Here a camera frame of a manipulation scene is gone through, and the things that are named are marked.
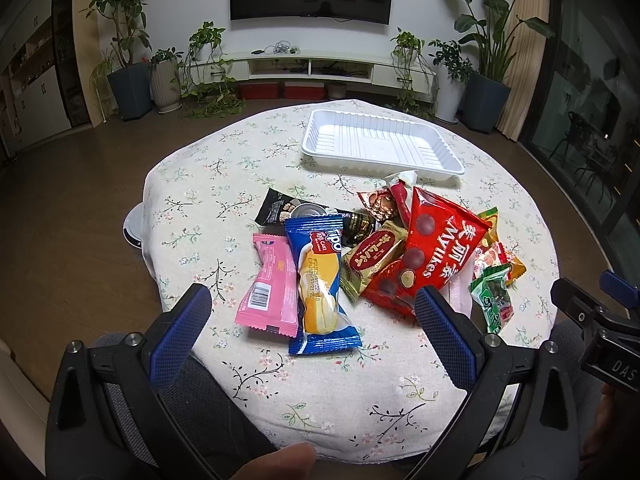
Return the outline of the person's right hand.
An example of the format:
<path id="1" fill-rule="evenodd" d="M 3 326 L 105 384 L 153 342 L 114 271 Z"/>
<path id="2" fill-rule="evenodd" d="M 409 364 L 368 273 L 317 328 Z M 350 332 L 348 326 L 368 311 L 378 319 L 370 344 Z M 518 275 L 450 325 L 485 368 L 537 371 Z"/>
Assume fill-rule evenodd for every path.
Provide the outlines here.
<path id="1" fill-rule="evenodd" d="M 628 446 L 639 439 L 639 397 L 604 384 L 594 424 L 584 445 L 584 454 L 594 455 L 606 448 Z"/>

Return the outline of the person's left hand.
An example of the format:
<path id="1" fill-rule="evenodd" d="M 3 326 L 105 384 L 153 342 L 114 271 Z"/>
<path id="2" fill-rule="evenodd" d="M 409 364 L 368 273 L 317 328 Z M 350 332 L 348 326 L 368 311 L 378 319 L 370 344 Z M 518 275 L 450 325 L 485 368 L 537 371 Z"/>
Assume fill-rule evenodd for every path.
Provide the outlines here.
<path id="1" fill-rule="evenodd" d="M 317 453 L 309 443 L 297 443 L 251 460 L 232 480 L 307 479 Z"/>

